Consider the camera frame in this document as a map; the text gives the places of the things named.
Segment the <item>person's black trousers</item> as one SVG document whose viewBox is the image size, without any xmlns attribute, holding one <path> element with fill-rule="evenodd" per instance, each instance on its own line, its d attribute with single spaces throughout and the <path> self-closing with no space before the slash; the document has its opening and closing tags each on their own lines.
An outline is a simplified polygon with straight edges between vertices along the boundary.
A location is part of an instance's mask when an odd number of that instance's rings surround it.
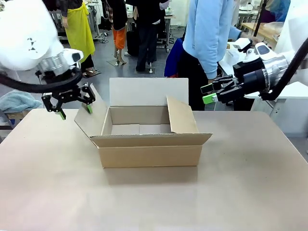
<svg viewBox="0 0 308 231">
<path fill-rule="evenodd" d="M 208 78 L 197 58 L 183 51 L 179 61 L 179 78 L 188 79 L 189 106 L 193 111 L 204 111 L 202 86 L 208 85 Z"/>
</svg>

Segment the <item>bystander in black clothes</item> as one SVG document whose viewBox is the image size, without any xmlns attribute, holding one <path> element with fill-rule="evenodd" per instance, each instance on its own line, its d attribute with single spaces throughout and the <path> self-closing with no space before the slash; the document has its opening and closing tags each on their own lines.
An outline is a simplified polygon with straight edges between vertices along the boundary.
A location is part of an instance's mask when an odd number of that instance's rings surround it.
<svg viewBox="0 0 308 231">
<path fill-rule="evenodd" d="M 146 64 L 156 61 L 157 26 L 162 18 L 162 11 L 169 6 L 169 0 L 125 0 L 134 7 L 139 31 L 139 54 L 137 72 L 144 72 Z"/>
</svg>

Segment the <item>blue and red jacket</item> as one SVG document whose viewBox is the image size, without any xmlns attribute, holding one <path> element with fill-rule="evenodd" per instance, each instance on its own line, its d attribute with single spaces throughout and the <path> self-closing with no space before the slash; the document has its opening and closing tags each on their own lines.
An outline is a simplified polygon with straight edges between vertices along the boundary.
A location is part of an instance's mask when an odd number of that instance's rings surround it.
<svg viewBox="0 0 308 231">
<path fill-rule="evenodd" d="M 178 77 L 180 58 L 184 51 L 183 45 L 182 45 L 183 41 L 184 41 L 184 38 L 178 38 L 175 41 L 171 51 L 169 52 L 169 55 L 166 59 L 164 77 L 168 77 L 168 78 Z"/>
</svg>

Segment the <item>grey workbench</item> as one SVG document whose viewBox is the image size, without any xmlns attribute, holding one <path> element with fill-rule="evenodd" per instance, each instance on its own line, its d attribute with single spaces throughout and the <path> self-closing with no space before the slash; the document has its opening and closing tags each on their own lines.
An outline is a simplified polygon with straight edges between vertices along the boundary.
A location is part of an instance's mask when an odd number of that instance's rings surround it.
<svg viewBox="0 0 308 231">
<path fill-rule="evenodd" d="M 164 17 L 165 29 L 163 32 L 159 32 L 157 34 L 157 42 L 156 42 L 157 48 L 164 49 L 167 53 L 170 51 L 169 40 L 171 35 L 171 20 L 175 18 L 176 17 L 173 13 L 167 14 Z"/>
</svg>

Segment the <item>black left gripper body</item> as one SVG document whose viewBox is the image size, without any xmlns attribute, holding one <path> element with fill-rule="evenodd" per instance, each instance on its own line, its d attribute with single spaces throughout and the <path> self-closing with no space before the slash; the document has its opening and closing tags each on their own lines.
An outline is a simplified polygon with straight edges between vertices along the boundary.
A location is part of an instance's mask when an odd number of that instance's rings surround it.
<svg viewBox="0 0 308 231">
<path fill-rule="evenodd" d="M 82 73 L 78 67 L 73 66 L 58 76 L 53 71 L 44 74 L 37 71 L 36 74 L 42 81 L 38 90 L 44 103 L 69 103 L 82 99 L 82 86 L 79 85 Z"/>
</svg>

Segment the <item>light blue towel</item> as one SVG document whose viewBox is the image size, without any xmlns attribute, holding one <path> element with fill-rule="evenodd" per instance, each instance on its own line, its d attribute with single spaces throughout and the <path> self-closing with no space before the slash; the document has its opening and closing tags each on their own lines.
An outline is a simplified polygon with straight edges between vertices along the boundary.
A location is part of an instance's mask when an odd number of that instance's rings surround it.
<svg viewBox="0 0 308 231">
<path fill-rule="evenodd" d="M 13 90 L 0 97 L 0 110 L 4 113 L 19 113 L 40 106 L 42 106 L 42 102 L 36 100 L 28 92 Z"/>
</svg>

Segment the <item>brown cardboard box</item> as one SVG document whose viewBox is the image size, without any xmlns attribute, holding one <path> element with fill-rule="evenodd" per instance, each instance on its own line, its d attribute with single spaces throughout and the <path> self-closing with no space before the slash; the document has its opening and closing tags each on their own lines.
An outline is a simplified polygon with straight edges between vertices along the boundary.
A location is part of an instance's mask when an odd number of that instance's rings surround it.
<svg viewBox="0 0 308 231">
<path fill-rule="evenodd" d="M 106 104 L 93 85 L 75 123 L 98 149 L 104 168 L 196 166 L 211 133 L 201 133 L 186 78 L 111 78 Z"/>
</svg>

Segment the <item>light blue sweater torso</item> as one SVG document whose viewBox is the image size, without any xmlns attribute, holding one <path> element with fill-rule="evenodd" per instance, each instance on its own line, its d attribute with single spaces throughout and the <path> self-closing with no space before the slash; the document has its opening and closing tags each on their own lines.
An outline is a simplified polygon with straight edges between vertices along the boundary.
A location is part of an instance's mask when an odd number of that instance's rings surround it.
<svg viewBox="0 0 308 231">
<path fill-rule="evenodd" d="M 217 62 L 224 57 L 233 17 L 234 0 L 190 0 L 184 50 L 198 58 L 200 48 L 218 42 Z"/>
</svg>

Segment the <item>mannequin with orange shorts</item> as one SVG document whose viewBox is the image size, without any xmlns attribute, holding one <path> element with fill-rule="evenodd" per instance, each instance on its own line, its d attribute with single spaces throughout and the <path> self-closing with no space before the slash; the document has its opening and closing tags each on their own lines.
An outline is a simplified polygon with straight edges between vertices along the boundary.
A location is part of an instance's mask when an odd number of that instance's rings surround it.
<svg viewBox="0 0 308 231">
<path fill-rule="evenodd" d="M 115 65 L 124 65 L 126 62 L 122 58 L 122 50 L 125 47 L 128 21 L 125 0 L 106 0 L 106 9 L 112 24 Z"/>
</svg>

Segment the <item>mannequin with yellow apron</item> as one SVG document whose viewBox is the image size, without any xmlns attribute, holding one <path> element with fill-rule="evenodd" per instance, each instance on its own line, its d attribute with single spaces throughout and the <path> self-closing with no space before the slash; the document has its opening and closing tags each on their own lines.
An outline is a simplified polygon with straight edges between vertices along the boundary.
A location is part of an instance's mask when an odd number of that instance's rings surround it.
<svg viewBox="0 0 308 231">
<path fill-rule="evenodd" d="M 90 78 L 100 72 L 94 68 L 92 55 L 95 46 L 88 22 L 88 9 L 83 0 L 59 0 L 62 23 L 69 45 L 72 49 L 83 52 L 80 61 L 83 77 Z"/>
</svg>

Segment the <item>wooden work table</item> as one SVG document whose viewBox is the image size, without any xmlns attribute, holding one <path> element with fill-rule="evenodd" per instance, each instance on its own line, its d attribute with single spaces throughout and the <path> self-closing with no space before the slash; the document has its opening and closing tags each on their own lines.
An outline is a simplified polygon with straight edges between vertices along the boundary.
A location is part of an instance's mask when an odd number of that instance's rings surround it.
<svg viewBox="0 0 308 231">
<path fill-rule="evenodd" d="M 260 24 L 257 38 L 262 40 L 262 42 L 266 43 L 267 45 L 269 45 L 271 48 L 274 49 L 276 47 L 277 42 L 272 37 L 273 33 L 270 30 L 264 28 L 264 24 L 266 23 Z M 241 29 L 249 35 L 251 35 L 251 32 L 252 32 L 251 29 L 253 28 L 253 26 L 254 26 L 254 23 L 252 22 L 251 23 L 241 23 Z"/>
</svg>

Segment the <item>person's left hand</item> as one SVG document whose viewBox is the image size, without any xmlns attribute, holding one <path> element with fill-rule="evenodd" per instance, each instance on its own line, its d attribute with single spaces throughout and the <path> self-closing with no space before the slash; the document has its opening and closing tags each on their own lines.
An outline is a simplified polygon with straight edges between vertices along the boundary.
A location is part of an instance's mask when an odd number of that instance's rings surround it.
<svg viewBox="0 0 308 231">
<path fill-rule="evenodd" d="M 241 33 L 241 37 L 249 39 L 250 41 L 252 41 L 253 45 L 256 45 L 257 43 L 262 41 L 262 40 L 258 39 L 257 37 L 251 36 L 251 35 L 249 35 L 249 34 L 247 34 L 245 32 Z"/>
</svg>

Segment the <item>clear plastic bag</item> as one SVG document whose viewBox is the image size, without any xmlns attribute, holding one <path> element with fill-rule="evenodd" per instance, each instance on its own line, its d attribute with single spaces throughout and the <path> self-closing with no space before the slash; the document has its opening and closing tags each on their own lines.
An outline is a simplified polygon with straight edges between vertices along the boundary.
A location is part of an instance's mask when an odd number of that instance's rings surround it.
<svg viewBox="0 0 308 231">
<path fill-rule="evenodd" d="M 272 37 L 276 42 L 279 40 L 283 26 L 284 22 L 270 22 L 264 24 L 264 28 L 270 30 L 273 33 Z"/>
</svg>

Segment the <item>black vertical pole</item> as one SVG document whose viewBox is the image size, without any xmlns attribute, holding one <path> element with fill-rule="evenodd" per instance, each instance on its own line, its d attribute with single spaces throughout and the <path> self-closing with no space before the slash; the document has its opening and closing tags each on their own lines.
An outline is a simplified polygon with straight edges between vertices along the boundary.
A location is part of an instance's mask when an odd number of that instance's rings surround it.
<svg viewBox="0 0 308 231">
<path fill-rule="evenodd" d="M 260 27 L 260 24 L 261 24 L 261 21 L 262 21 L 262 15 L 263 15 L 265 8 L 267 6 L 267 2 L 268 2 L 268 0 L 261 0 L 261 2 L 260 2 L 256 21 L 254 23 L 253 28 L 251 29 L 252 30 L 251 36 L 253 36 L 253 37 L 257 37 L 258 30 L 259 30 L 259 27 Z"/>
</svg>

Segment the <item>person's left forearm blue sleeve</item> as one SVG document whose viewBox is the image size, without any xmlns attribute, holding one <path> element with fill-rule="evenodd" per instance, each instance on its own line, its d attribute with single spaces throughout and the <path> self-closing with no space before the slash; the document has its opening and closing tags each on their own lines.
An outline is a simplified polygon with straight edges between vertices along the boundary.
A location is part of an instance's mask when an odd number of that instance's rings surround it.
<svg viewBox="0 0 308 231">
<path fill-rule="evenodd" d="M 238 28 L 231 26 L 229 30 L 228 39 L 232 41 L 236 41 L 238 38 L 241 37 L 242 31 Z"/>
</svg>

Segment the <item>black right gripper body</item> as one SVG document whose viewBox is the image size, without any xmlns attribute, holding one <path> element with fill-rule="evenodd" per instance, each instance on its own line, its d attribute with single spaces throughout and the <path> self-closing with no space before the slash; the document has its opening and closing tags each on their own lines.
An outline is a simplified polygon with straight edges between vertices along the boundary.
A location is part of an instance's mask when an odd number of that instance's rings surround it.
<svg viewBox="0 0 308 231">
<path fill-rule="evenodd" d="M 231 92 L 233 97 L 243 97 L 247 94 L 264 90 L 266 86 L 263 69 L 247 73 L 241 78 L 237 78 L 237 82 Z"/>
</svg>

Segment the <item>person's right forearm blue sleeve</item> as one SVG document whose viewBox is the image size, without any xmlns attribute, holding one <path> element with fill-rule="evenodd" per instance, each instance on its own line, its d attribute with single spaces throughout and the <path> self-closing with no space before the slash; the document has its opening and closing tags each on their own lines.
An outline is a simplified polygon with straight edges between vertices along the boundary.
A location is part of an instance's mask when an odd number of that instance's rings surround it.
<svg viewBox="0 0 308 231">
<path fill-rule="evenodd" d="M 207 42 L 199 50 L 199 62 L 209 80 L 213 80 L 217 76 L 217 56 L 218 42 L 215 40 Z"/>
</svg>

